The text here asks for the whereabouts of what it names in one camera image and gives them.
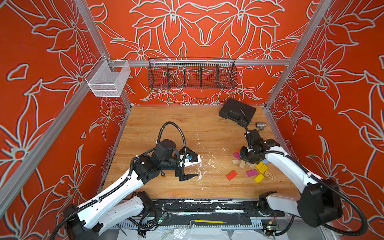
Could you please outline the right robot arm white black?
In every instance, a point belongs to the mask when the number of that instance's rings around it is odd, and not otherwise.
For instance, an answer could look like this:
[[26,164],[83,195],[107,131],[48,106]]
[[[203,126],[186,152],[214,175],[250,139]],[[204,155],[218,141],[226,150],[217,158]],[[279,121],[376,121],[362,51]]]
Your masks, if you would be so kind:
[[[358,237],[367,232],[368,221],[363,211],[340,191],[335,181],[312,173],[285,152],[278,142],[264,140],[258,130],[246,129],[244,136],[248,145],[241,148],[241,160],[250,164],[267,160],[288,177],[300,193],[298,199],[280,195],[276,191],[261,194],[257,206],[260,214],[269,216],[275,211],[285,212],[293,218],[301,218],[312,228],[323,226],[345,236]],[[343,216],[342,201],[359,215],[361,226],[358,230],[344,231],[329,225]]]

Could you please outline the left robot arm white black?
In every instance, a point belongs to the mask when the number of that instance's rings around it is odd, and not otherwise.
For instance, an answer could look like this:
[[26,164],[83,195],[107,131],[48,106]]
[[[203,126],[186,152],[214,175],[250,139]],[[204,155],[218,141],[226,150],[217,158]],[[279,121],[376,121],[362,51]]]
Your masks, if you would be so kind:
[[163,175],[164,171],[174,171],[180,182],[195,177],[186,174],[185,168],[201,163],[201,157],[188,148],[185,135],[181,135],[183,147],[180,150],[177,150],[175,142],[162,140],[162,133],[168,125],[182,132],[176,123],[164,123],[156,146],[132,158],[130,168],[104,191],[79,206],[66,207],[63,220],[50,238],[54,240],[64,228],[70,240],[96,240],[122,220],[150,212],[152,199],[139,189]]

